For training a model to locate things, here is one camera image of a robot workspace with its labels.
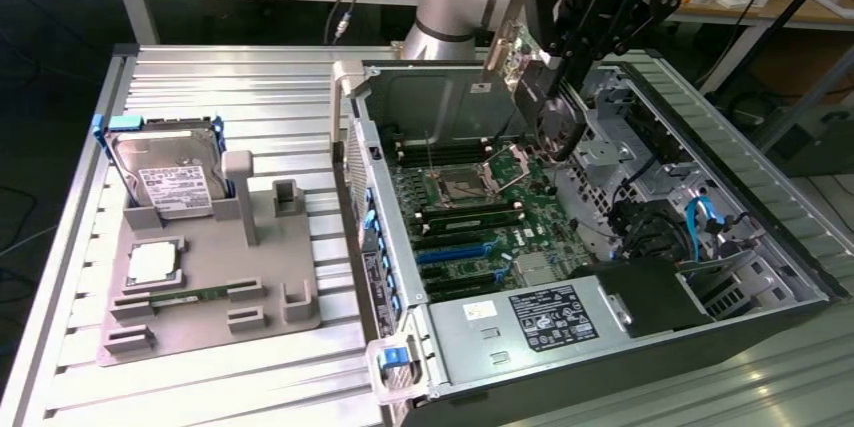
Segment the grey power supply with label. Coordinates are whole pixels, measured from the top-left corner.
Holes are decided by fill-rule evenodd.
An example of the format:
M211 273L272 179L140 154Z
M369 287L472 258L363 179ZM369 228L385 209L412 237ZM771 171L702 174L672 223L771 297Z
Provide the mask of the grey power supply with label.
M453 385L513 378L630 343L594 277L435 303L428 311Z

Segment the black open PC case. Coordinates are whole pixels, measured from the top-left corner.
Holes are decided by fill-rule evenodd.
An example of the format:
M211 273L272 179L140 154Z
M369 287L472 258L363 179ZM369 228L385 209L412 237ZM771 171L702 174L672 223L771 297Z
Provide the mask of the black open PC case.
M666 200L614 202L607 235L571 219L595 260L561 281L598 280L592 265L602 262L655 257L678 269L682 262L752 250L798 303L722 321L711 317L710 324L684 330L628 335L622 348L513 378L451 384L428 311L441 302L428 300L416 272L388 145L395 140L424 144L424 132L439 146L479 139L521 142L555 186L555 170L571 156L549 161L503 82L475 63L340 61L333 75L336 103L349 110L336 124L333 171L367 315L368 378L393 427L503 424L586 402L767 346L854 296L854 284L843 277L854 270L854 238L808 204L664 61L646 56L608 61L580 88L586 112L626 107L626 120L652 152L670 162L698 161L711 179L680 211ZM679 269L678 274L695 297ZM392 346L408 349L409 364L381 370L377 355Z

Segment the black RAM stick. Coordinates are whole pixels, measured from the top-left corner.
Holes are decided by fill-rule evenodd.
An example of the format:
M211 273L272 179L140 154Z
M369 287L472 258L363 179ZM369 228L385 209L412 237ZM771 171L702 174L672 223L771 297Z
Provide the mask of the black RAM stick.
M420 211L415 214L415 221L419 224L468 221L480 221L484 223L515 218L521 210L523 203L520 201L469 205L443 210Z

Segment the silver chipset heatsink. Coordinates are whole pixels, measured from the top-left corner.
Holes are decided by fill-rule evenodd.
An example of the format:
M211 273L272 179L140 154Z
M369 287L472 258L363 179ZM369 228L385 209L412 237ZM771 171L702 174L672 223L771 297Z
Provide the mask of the silver chipset heatsink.
M515 271L525 286L548 284L559 280L553 264L544 252L520 254L515 260Z

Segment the grey vented disk bay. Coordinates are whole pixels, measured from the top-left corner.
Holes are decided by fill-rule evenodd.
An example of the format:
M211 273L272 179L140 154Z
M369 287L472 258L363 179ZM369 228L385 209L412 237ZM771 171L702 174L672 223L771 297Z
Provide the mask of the grey vented disk bay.
M682 262L678 269L716 321L798 303L782 277L752 250L715 260Z

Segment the open metal socket cover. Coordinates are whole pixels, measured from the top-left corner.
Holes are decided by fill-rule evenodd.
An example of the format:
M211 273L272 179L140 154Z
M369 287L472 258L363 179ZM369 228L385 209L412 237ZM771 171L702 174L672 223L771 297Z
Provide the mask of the open metal socket cover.
M487 190L499 193L529 175L529 160L524 149L507 144L479 166Z

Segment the silver CPU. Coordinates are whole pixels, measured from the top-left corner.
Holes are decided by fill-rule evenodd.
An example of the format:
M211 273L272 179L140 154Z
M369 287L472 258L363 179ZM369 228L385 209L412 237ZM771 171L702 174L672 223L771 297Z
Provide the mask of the silver CPU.
M164 280L176 267L177 248L169 242L148 243L133 248L126 276L134 283Z

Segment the black graphics card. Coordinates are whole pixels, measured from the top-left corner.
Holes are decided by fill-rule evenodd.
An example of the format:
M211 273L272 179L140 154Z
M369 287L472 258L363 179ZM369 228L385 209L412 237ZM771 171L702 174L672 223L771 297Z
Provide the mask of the black graphics card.
M552 162L564 161L587 128L579 95L592 63L545 51L519 19L496 31L483 73L500 80L511 101Z

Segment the CPU socket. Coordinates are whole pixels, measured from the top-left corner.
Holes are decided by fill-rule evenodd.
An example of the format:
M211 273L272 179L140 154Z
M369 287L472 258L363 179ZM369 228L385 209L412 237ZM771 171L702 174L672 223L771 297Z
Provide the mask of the CPU socket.
M423 183L428 204L452 208L489 200L489 193L477 170L471 166L445 166L424 172Z

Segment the silver metal disk bay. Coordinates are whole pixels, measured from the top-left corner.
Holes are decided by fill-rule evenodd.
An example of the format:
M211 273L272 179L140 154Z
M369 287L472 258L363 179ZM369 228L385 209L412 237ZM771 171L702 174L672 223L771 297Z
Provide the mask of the silver metal disk bay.
M611 233L607 217L619 200L666 200L680 211L711 179L699 162L666 161L630 126L626 107L586 112L587 131L555 170L557 200L583 229Z

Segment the blue case latch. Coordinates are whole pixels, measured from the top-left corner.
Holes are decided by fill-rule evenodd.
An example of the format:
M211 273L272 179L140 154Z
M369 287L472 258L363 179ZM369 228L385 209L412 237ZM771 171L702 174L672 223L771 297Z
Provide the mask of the blue case latch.
M377 366L381 370L405 367L409 364L408 349L404 346L383 347L377 355Z

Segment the black air shroud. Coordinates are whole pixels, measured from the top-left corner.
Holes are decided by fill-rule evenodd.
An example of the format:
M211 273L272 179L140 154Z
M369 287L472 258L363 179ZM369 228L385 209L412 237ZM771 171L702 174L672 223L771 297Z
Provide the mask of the black air shroud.
M688 292L676 266L664 258L636 258L592 265L604 294L618 300L632 338L712 322Z

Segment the green motherboard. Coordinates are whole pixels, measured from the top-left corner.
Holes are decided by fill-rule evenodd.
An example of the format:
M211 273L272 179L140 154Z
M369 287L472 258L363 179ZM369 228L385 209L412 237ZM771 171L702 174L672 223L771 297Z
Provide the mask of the green motherboard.
M404 226L407 228L413 258L417 254L493 243L487 257L433 264L417 264L427 298L432 302L457 300L492 294L525 286L515 271L515 260L520 254L544 252L553 264L559 280L571 277L574 271L594 262L592 252L571 226L571 218L556 197L556 186L551 181L533 150L521 142L493 143L487 139L436 145L436 168L445 166L479 166L507 144L517 144L529 160L529 175L499 193L489 193L485 203L520 201L523 210L515 218L492 222L468 221L455 223L419 224L415 214L420 211L443 210L428 204L423 183L428 171L424 144L409 144L401 140L389 143L387 160L392 186L397 195Z

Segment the green RAM stick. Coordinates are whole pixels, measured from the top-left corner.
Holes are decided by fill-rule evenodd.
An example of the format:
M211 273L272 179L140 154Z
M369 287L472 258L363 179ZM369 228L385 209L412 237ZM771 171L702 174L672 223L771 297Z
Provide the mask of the green RAM stick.
M220 300L228 297L227 286L213 286L200 289L163 292L152 295L149 302L155 307Z

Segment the grey parts rack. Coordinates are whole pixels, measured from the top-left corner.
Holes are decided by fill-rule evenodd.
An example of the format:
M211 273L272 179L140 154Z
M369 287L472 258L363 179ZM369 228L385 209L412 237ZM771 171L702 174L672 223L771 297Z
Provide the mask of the grey parts rack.
M291 179L252 191L248 151L223 156L235 193L208 216L164 220L151 207L122 210L96 363L112 366L311 330L320 324L309 221ZM134 247L169 242L176 267L164 280L126 276ZM213 286L215 301L155 307L149 298Z

